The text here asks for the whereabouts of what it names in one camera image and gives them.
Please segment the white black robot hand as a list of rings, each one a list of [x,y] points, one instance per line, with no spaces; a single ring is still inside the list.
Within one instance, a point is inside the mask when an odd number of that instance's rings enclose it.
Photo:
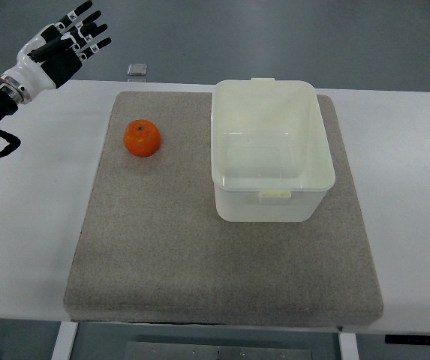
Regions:
[[[45,90],[58,89],[83,63],[111,43],[99,36],[106,24],[97,24],[101,11],[90,12],[85,1],[61,19],[46,25],[17,54],[17,63],[0,76],[0,90],[16,104],[27,104]]]

